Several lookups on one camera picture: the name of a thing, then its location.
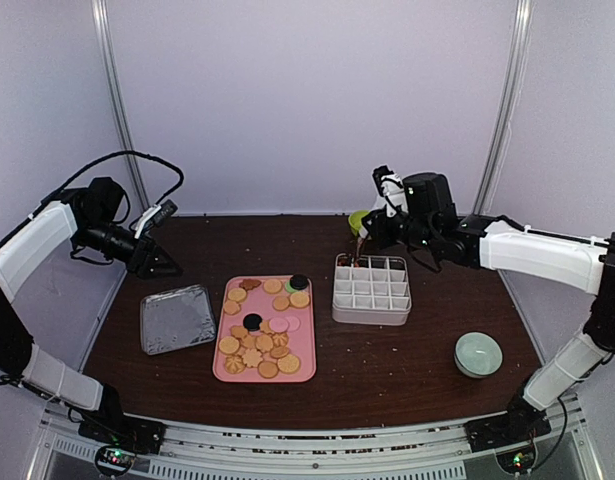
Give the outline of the clear plastic box lid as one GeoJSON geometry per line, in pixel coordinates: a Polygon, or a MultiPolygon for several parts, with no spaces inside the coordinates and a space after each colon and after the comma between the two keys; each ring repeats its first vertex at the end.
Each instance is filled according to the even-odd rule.
{"type": "Polygon", "coordinates": [[[150,356],[211,343],[217,337],[210,297],[201,285],[143,298],[140,322],[141,348],[150,356]]]}

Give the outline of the brown flower cookie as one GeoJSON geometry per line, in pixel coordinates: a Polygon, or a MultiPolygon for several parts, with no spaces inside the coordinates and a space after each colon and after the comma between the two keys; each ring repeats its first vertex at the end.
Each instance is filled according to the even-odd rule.
{"type": "Polygon", "coordinates": [[[245,291],[252,291],[258,288],[262,282],[255,278],[245,278],[239,283],[239,287],[245,291]]]}

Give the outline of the lilac divided storage box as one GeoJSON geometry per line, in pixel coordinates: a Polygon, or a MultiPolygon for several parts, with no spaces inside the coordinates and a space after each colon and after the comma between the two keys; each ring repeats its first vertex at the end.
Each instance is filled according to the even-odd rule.
{"type": "Polygon", "coordinates": [[[338,323],[402,326],[412,307],[407,263],[397,256],[336,257],[332,318],[338,323]]]}

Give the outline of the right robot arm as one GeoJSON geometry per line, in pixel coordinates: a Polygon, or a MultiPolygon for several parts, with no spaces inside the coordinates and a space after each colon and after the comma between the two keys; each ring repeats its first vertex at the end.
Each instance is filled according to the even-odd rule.
{"type": "Polygon", "coordinates": [[[402,245],[438,273],[447,263],[503,277],[543,364],[491,421],[470,430],[517,442],[572,387],[615,356],[615,232],[606,237],[550,232],[506,215],[458,214],[448,179],[424,172],[373,173],[377,198],[361,234],[380,248],[402,245]]]}

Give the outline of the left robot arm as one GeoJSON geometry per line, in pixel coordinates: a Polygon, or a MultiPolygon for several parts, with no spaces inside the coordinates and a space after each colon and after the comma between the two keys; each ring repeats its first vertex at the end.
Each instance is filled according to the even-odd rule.
{"type": "Polygon", "coordinates": [[[78,258],[91,249],[105,263],[121,263],[140,279],[178,276],[182,270],[152,237],[176,210],[162,197],[138,219],[134,228],[120,224],[116,213],[124,189],[110,177],[86,187],[60,187],[0,242],[0,373],[4,384],[19,385],[82,413],[110,444],[124,442],[131,424],[117,390],[75,369],[63,353],[45,350],[30,329],[44,340],[79,338],[77,328],[93,326],[93,304],[101,285],[88,289],[84,271],[71,268],[59,254],[78,258]]]}

